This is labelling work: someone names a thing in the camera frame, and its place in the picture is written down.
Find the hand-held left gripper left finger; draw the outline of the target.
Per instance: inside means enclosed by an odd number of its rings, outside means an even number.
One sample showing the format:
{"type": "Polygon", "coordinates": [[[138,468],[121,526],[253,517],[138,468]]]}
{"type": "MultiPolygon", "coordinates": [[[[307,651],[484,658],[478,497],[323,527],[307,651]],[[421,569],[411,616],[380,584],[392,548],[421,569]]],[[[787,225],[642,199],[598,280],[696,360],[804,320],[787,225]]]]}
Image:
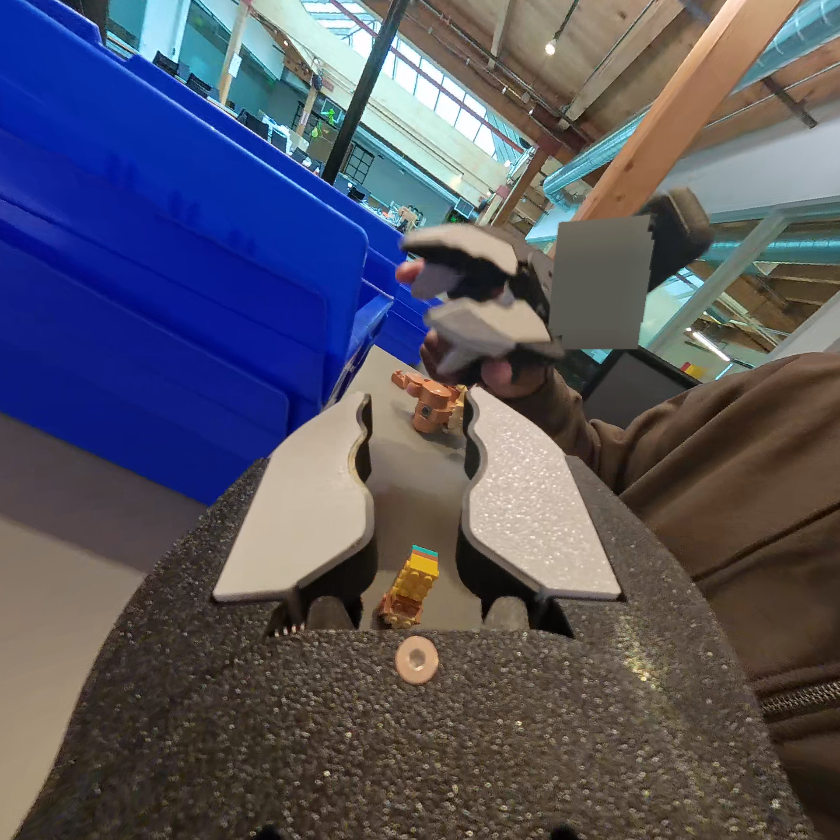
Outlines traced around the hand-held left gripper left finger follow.
{"type": "Polygon", "coordinates": [[[220,603],[353,603],[377,572],[372,399],[345,395],[269,457],[213,589],[220,603]]]}

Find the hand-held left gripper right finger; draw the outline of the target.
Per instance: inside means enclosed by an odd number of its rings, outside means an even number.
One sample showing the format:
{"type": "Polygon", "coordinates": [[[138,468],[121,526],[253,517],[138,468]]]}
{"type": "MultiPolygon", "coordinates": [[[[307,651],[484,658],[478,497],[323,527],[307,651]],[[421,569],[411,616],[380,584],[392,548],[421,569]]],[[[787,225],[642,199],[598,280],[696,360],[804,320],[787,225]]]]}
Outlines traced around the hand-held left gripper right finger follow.
{"type": "Polygon", "coordinates": [[[488,391],[467,391],[460,531],[526,592],[617,601],[622,589],[563,450],[488,391]]]}

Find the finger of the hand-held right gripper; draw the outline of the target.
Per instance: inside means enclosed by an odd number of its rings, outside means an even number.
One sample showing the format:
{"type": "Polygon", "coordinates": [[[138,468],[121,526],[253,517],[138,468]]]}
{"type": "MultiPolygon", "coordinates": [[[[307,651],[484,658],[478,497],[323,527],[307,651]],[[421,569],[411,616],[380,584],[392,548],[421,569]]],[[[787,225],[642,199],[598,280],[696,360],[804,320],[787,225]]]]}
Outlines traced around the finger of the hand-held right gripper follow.
{"type": "Polygon", "coordinates": [[[467,224],[415,229],[402,237],[401,251],[462,274],[484,272],[514,277],[519,268],[512,245],[489,234],[484,227],[467,224]]]}
{"type": "Polygon", "coordinates": [[[519,345],[552,341],[545,322],[522,299],[459,298],[428,309],[423,320],[451,350],[469,358],[500,358],[519,345]]]}

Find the orange teal brick assembly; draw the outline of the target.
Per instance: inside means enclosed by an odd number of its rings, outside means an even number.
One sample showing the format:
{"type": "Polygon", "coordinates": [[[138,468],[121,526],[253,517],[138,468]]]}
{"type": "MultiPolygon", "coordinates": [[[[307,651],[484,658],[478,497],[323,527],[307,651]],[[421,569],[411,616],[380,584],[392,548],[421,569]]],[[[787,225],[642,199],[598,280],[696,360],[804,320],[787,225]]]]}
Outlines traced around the orange teal brick assembly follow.
{"type": "Polygon", "coordinates": [[[394,371],[392,382],[416,398],[412,426],[420,434],[437,434],[455,428],[463,417],[464,385],[446,385],[417,371],[394,371]]]}

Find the orange yellow brick train model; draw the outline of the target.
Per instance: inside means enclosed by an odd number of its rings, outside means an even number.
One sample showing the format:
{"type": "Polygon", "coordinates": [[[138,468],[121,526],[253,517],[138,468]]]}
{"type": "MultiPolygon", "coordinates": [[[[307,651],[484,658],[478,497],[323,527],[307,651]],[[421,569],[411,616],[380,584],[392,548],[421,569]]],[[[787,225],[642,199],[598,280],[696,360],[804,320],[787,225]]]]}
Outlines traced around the orange yellow brick train model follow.
{"type": "Polygon", "coordinates": [[[424,602],[439,577],[438,553],[412,546],[405,563],[377,606],[379,624],[408,629],[420,624],[424,602]]]}

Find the blue plastic bin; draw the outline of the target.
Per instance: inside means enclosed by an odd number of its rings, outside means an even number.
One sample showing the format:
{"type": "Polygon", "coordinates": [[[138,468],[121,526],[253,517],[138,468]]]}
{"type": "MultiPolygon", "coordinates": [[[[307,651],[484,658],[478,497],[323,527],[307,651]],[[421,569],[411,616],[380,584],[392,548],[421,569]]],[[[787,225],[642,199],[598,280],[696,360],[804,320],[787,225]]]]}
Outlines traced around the blue plastic bin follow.
{"type": "Polygon", "coordinates": [[[211,504],[287,434],[280,390],[149,326],[84,337],[2,313],[2,410],[211,504]]]}
{"type": "Polygon", "coordinates": [[[375,345],[413,368],[421,363],[420,348],[425,341],[426,311],[441,305],[441,300],[421,300],[413,297],[408,285],[391,280],[387,289],[392,305],[377,333],[375,345]]]}
{"type": "Polygon", "coordinates": [[[97,358],[118,356],[202,403],[223,408],[271,432],[291,430],[315,417],[316,404],[244,371],[165,325],[83,282],[79,271],[35,236],[44,219],[2,201],[2,309],[38,347],[46,330],[97,358]]]}
{"type": "Polygon", "coordinates": [[[363,280],[396,292],[396,234],[148,60],[115,56],[62,2],[2,2],[2,130],[314,291],[322,325],[295,342],[322,357],[323,400],[363,280]]]}

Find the person's right hand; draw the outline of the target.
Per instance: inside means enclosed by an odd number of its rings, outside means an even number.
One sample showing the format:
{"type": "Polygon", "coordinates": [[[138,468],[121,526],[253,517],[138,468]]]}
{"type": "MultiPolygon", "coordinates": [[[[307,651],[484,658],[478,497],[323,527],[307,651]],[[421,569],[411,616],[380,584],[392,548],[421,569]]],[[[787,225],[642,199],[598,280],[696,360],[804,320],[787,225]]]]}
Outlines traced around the person's right hand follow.
{"type": "Polygon", "coordinates": [[[419,357],[428,377],[447,385],[480,384],[502,400],[516,400],[537,392],[549,376],[550,364],[537,360],[520,365],[516,371],[509,358],[483,359],[463,370],[442,371],[441,365],[451,347],[435,330],[429,330],[419,349],[419,357]]]}

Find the wooden pillar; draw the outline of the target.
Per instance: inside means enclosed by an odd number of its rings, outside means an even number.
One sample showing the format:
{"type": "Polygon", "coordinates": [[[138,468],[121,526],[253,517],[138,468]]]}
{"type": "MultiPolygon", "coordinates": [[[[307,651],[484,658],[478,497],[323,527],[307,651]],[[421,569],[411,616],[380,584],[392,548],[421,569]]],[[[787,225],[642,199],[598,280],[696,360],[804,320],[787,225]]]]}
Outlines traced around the wooden pillar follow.
{"type": "Polygon", "coordinates": [[[574,216],[632,216],[761,56],[798,1],[727,1],[574,216]]]}

